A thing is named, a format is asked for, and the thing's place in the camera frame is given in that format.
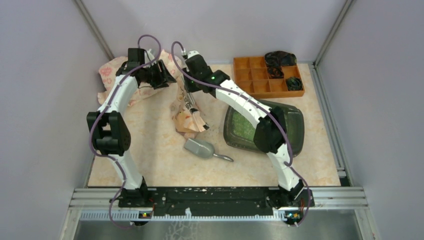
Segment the gray wall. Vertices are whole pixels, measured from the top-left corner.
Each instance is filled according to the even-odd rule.
[[[0,239],[58,239],[107,61],[71,0],[0,1]]]
[[[149,33],[166,50],[179,40],[209,63],[275,50],[291,51],[300,61],[315,60],[344,2],[84,0],[116,56],[126,55],[128,46],[137,46],[139,35]]]
[[[424,1],[357,1],[319,67],[382,239],[423,239]]]

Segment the plastic scoop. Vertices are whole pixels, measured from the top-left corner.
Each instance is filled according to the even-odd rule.
[[[210,159],[213,156],[230,162],[234,162],[234,160],[229,156],[216,154],[214,145],[207,141],[189,138],[184,144],[184,148],[192,152],[194,155],[203,159]]]

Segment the purple cable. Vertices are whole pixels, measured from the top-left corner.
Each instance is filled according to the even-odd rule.
[[[113,156],[103,155],[103,154],[97,153],[97,151],[94,149],[92,141],[93,141],[94,129],[96,128],[97,124],[99,124],[99,121],[102,118],[102,116],[109,109],[109,106],[112,104],[112,101],[114,100],[114,97],[118,92],[118,89],[120,88],[121,84],[125,81],[125,79],[127,79],[128,76],[130,76],[133,72],[135,72],[135,71],[137,71],[137,70],[139,70],[139,69],[141,69],[145,66],[148,66],[155,61],[157,61],[159,59],[159,57],[161,56],[161,51],[162,51],[161,43],[159,42],[159,40],[156,37],[154,37],[152,35],[144,34],[144,35],[140,36],[140,38],[138,39],[138,42],[137,42],[138,48],[140,48],[140,40],[144,37],[150,37],[157,42],[157,44],[159,46],[159,51],[158,51],[157,55],[154,57],[153,60],[149,61],[148,63],[142,64],[138,67],[135,67],[134,69],[129,71],[127,74],[125,74],[125,76],[123,76],[122,80],[119,82],[119,85],[116,86],[115,90],[112,92],[112,95],[110,95],[110,98],[109,98],[109,101],[107,102],[107,105],[104,107],[103,111],[101,111],[101,113],[98,115],[98,117],[95,119],[94,124],[90,129],[90,139],[89,139],[89,143],[88,143],[90,150],[94,155],[96,155],[98,157],[106,157],[106,158],[111,159],[118,166],[119,170],[122,173],[122,178],[123,178],[122,185],[120,186],[119,190],[115,193],[115,196],[113,196],[112,201],[110,202],[110,205],[109,205],[109,219],[113,223],[113,225],[117,226],[120,229],[130,229],[130,228],[132,228],[132,226],[120,226],[112,219],[112,205],[116,201],[119,194],[122,192],[122,189],[124,189],[125,183],[127,182],[127,176],[126,176],[124,169],[122,168],[121,164],[118,162],[118,160],[116,158],[114,158]]]
[[[188,75],[186,72],[183,71],[183,69],[181,69],[181,67],[177,64],[176,58],[175,58],[175,53],[174,53],[174,46],[175,44],[178,44],[181,48],[181,50],[185,51],[183,45],[181,44],[181,42],[179,41],[174,41],[171,45],[171,55],[172,55],[172,59],[173,62],[176,65],[176,68],[188,79],[194,81],[197,84],[201,84],[207,87],[211,87],[211,88],[215,88],[215,89],[220,89],[220,90],[224,90],[227,91],[229,93],[235,94],[235,95],[239,95],[238,92],[219,86],[219,85],[213,85],[207,82],[202,82],[200,80],[195,79],[194,77]],[[275,123],[275,125],[277,126],[278,130],[281,132],[282,137],[285,140],[285,143],[287,144],[287,150],[288,150],[288,156],[289,156],[289,162],[284,162],[284,165],[286,165],[287,167],[289,167],[293,173],[295,175],[297,175],[304,183],[305,186],[307,187],[307,192],[308,192],[308,201],[307,201],[307,206],[306,206],[306,210],[305,213],[303,215],[303,218],[299,221],[299,223],[297,224],[297,226],[300,226],[300,224],[304,221],[306,215],[309,212],[309,207],[311,206],[311,189],[309,188],[308,183],[306,182],[306,180],[292,167],[293,164],[293,150],[292,150],[292,145],[290,145],[289,142],[289,138],[287,137],[287,134],[284,132],[283,127],[281,126],[281,124],[277,121],[277,119],[270,113],[268,112],[265,108],[261,107],[259,104],[257,104],[255,101],[251,100],[250,98],[244,96],[244,95],[240,95],[240,97],[242,97],[243,99],[249,101],[252,105],[254,105],[255,107],[257,107],[258,109],[260,109],[261,111],[263,111],[264,113],[266,113],[266,115],[269,116],[269,118],[271,118],[271,120]]]

